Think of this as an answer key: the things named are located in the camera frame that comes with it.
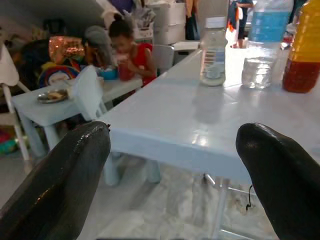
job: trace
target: table leg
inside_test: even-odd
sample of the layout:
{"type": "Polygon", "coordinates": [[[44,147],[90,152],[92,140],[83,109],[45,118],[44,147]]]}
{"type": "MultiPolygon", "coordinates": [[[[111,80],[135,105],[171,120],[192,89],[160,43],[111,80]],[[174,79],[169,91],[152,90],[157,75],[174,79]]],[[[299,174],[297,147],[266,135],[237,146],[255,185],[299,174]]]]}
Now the table leg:
{"type": "Polygon", "coordinates": [[[24,116],[21,112],[19,111],[17,112],[20,117],[21,124],[25,131],[25,134],[28,137],[28,141],[29,141],[32,152],[37,158],[43,157],[44,155],[47,154],[47,151],[45,150],[45,146],[42,143],[40,136],[36,128],[34,127],[32,121],[26,116],[24,116]]]}
{"type": "Polygon", "coordinates": [[[115,186],[119,183],[120,177],[117,166],[114,163],[113,153],[110,152],[103,168],[104,182],[109,186],[115,186]]]}
{"type": "Polygon", "coordinates": [[[48,142],[50,150],[54,149],[54,147],[60,142],[60,138],[57,133],[55,125],[45,126],[44,132],[45,132],[46,140],[48,142]]]}
{"type": "Polygon", "coordinates": [[[160,183],[161,173],[159,169],[159,163],[157,161],[146,160],[146,176],[150,183],[160,183]]]}
{"type": "Polygon", "coordinates": [[[219,190],[220,196],[218,201],[218,206],[216,208],[215,219],[214,219],[214,229],[213,229],[213,240],[217,240],[219,237],[219,232],[222,227],[222,220],[224,217],[224,210],[227,201],[228,187],[230,185],[230,179],[222,179],[222,185],[219,190]]]}

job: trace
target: water bottle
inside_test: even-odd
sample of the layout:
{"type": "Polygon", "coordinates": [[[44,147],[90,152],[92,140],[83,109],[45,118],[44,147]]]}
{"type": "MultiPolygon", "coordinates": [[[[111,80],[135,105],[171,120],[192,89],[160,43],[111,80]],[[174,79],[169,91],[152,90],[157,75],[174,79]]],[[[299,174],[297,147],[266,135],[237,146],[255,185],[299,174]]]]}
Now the water bottle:
{"type": "Polygon", "coordinates": [[[226,80],[226,18],[207,18],[205,28],[205,35],[200,43],[200,82],[207,86],[219,86],[226,80]]]}
{"type": "Polygon", "coordinates": [[[257,1],[242,71],[244,86],[264,89],[271,85],[274,64],[293,6],[293,0],[257,1]]]}

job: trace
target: black wire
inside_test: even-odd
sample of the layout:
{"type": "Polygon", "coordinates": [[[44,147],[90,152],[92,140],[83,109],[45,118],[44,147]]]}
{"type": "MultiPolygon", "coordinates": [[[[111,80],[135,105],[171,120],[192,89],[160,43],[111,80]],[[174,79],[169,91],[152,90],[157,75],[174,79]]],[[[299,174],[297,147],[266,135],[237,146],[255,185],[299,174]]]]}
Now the black wire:
{"type": "Polygon", "coordinates": [[[251,185],[250,186],[250,188],[249,188],[249,204],[247,204],[246,206],[245,206],[245,210],[248,212],[248,208],[251,208],[251,195],[250,195],[250,191],[251,191],[251,189],[253,188],[254,186],[253,185],[251,185]]]}

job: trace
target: brown liquid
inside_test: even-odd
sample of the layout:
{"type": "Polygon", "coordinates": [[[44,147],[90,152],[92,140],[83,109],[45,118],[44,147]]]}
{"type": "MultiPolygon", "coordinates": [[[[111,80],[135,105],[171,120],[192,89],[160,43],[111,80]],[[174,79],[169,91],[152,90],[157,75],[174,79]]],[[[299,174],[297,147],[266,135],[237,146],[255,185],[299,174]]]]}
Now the brown liquid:
{"type": "Polygon", "coordinates": [[[283,88],[288,92],[308,93],[316,85],[319,73],[320,62],[298,62],[288,59],[283,88]]]}

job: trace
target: blue bowl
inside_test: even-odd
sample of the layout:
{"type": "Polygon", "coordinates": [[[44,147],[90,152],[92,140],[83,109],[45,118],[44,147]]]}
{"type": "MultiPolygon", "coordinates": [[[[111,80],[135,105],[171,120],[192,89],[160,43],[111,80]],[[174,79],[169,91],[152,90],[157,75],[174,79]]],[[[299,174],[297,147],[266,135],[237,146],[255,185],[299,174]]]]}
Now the blue bowl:
{"type": "Polygon", "coordinates": [[[100,77],[103,77],[104,80],[115,80],[118,78],[118,70],[102,70],[99,73],[100,77]]]}

